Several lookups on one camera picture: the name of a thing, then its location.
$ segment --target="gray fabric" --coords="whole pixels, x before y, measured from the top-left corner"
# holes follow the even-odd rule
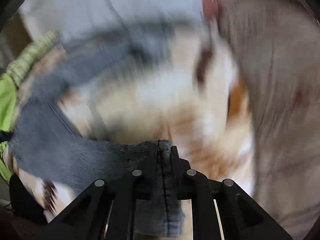
[[[35,19],[41,33],[60,30],[64,41],[119,27],[121,22],[202,23],[202,0],[27,0],[20,11]]]
[[[165,32],[155,33],[145,32],[145,39],[139,41],[131,35],[108,44],[92,43],[90,49],[85,45],[85,56],[80,55],[80,47],[51,73],[38,77],[21,110],[9,147],[23,170],[44,180],[65,183],[80,193],[96,179],[110,181],[134,170],[148,156],[150,146],[157,144],[157,186],[151,201],[138,202],[136,231],[174,237],[181,233],[183,214],[173,196],[171,142],[155,140],[126,145],[82,138],[55,104],[68,87],[81,85],[106,68],[120,64],[132,51],[142,51],[148,60],[159,60],[167,50]]]
[[[122,25],[108,32],[98,33],[94,30],[88,38],[73,41],[60,40],[69,58],[81,57],[83,54],[94,53],[98,48],[116,41],[119,43],[130,43],[130,49],[140,53],[143,59],[158,61],[170,56],[168,38],[174,35],[172,26],[174,23],[135,23]]]

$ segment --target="denim fabric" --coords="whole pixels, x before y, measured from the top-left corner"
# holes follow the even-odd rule
[[[138,52],[139,58],[143,55],[149,61],[158,61],[166,55],[168,45],[163,29],[131,34],[127,39],[100,39],[77,49],[70,47],[68,60],[35,80],[9,146],[21,169],[44,180],[67,184],[79,194],[96,179],[111,181],[134,170],[148,156],[151,145],[157,144],[157,185],[150,201],[137,203],[135,230],[175,237],[181,233],[183,214],[174,198],[171,142],[155,140],[126,145],[82,138],[55,103],[67,88],[84,84],[107,68],[115,68],[127,56],[136,57]]]

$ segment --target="beige pants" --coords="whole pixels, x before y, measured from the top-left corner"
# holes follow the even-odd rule
[[[296,0],[238,0],[220,21],[246,82],[255,200],[293,239],[320,214],[320,29]]]

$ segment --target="green fabric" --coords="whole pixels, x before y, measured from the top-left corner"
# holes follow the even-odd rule
[[[16,86],[11,76],[7,73],[3,74],[0,77],[0,130],[10,130],[13,111],[16,105],[16,91]],[[7,142],[0,144],[0,174],[7,182],[9,182],[12,174],[6,168],[2,160],[2,153],[6,146]]]
[[[20,84],[24,81],[25,76],[34,63],[41,59],[53,47],[56,34],[56,32],[52,31],[47,32],[26,46],[18,58],[8,65],[6,72],[12,77],[17,87],[20,87]]]

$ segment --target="metal pin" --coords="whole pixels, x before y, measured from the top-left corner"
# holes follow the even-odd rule
[[[233,185],[233,180],[232,179],[225,179],[223,181],[224,185],[231,187]]]
[[[134,170],[134,171],[132,172],[132,175],[133,175],[133,176],[136,176],[136,177],[140,176],[141,174],[142,174],[142,171],[140,171],[140,170]]]
[[[101,186],[104,185],[104,181],[103,181],[102,179],[98,179],[98,180],[96,180],[96,181],[94,182],[94,185],[95,185],[96,187],[101,187]]]
[[[194,176],[194,175],[197,174],[197,172],[196,172],[195,170],[187,170],[187,174],[188,174],[189,176]]]

